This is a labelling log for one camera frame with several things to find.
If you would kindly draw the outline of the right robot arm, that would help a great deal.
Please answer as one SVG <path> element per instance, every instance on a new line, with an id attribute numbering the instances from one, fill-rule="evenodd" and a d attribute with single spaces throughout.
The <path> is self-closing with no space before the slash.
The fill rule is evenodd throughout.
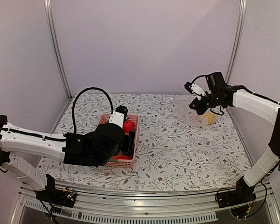
<path id="1" fill-rule="evenodd" d="M 187 82 L 184 88 L 196 96 L 189 107 L 198 115 L 203 115 L 207 110 L 219 107 L 219 116 L 222 109 L 235 107 L 250 112 L 271 125 L 273 132 L 268 143 L 268 148 L 258 159 L 256 164 L 238 180 L 237 190 L 232 193 L 235 203 L 242 203 L 250 196 L 250 190 L 280 162 L 280 102 L 250 91 L 243 85 L 229 85 L 225 82 L 221 72 L 203 75 L 208 91 L 204 91 L 195 81 Z"/>

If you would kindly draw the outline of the pink plastic basket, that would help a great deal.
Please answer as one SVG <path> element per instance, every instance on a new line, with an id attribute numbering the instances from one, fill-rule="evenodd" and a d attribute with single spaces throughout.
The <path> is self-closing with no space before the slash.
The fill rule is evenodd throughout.
<path id="1" fill-rule="evenodd" d="M 117 159 L 109 159 L 108 162 L 105 164 L 105 166 L 110 167 L 119 167 L 119 168 L 133 168 L 134 167 L 134 161 L 135 161 L 135 154 L 136 154 L 136 148 L 137 148 L 137 142 L 138 142 L 138 129 L 139 129 L 139 115 L 136 114 L 128 114 L 127 118 L 129 118 L 134 124 L 135 124 L 135 130 L 136 130 L 136 137 L 135 137 L 135 147 L 134 147 L 134 153 L 132 156 L 132 160 L 117 160 Z"/>

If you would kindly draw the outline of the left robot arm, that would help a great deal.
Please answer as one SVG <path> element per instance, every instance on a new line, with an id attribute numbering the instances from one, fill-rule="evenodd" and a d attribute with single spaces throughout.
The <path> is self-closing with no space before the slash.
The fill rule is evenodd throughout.
<path id="1" fill-rule="evenodd" d="M 49 178 L 40 174 L 20 153 L 51 158 L 69 165 L 104 166 L 118 153 L 123 160 L 133 160 L 138 125 L 124 114 L 114 112 L 95 131 L 87 134 L 49 134 L 14 126 L 0 115 L 0 167 L 41 191 L 51 203 L 60 199 L 59 190 L 49 185 Z"/>

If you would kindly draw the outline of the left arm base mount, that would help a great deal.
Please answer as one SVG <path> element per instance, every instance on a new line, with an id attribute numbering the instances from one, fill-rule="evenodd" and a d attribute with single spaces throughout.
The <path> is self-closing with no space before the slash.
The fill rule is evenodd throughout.
<path id="1" fill-rule="evenodd" d="M 48 202 L 50 205 L 60 205 L 73 208 L 76 202 L 77 192 L 74 189 L 66 187 L 57 189 L 55 179 L 46 174 L 47 184 L 44 190 L 35 191 L 36 198 L 43 202 Z"/>

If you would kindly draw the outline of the yellow pepper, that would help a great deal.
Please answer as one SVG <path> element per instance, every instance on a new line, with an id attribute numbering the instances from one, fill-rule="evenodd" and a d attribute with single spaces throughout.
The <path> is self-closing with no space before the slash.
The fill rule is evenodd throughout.
<path id="1" fill-rule="evenodd" d="M 216 121 L 216 114 L 210 110 L 206 111 L 203 115 L 200 115 L 201 123 L 203 126 L 211 125 Z"/>

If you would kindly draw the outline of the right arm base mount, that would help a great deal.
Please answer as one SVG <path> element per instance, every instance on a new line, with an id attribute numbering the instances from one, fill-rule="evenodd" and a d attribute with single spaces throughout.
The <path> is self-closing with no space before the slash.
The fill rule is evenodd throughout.
<path id="1" fill-rule="evenodd" d="M 250 187 L 244 181 L 244 177 L 241 177 L 236 182 L 236 188 L 234 190 L 226 188 L 220 189 L 215 195 L 215 200 L 218 203 L 219 208 L 251 202 L 256 199 L 254 188 L 255 186 Z"/>

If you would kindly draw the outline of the clear zip top bag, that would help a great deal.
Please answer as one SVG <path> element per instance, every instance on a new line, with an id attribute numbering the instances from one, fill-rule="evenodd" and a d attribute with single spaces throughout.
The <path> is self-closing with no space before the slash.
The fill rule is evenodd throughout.
<path id="1" fill-rule="evenodd" d="M 170 100 L 175 106 L 178 117 L 192 126 L 203 126 L 201 123 L 200 115 L 197 115 L 196 111 L 189 108 L 189 104 L 195 99 L 193 96 L 184 96 L 181 97 L 171 97 Z"/>

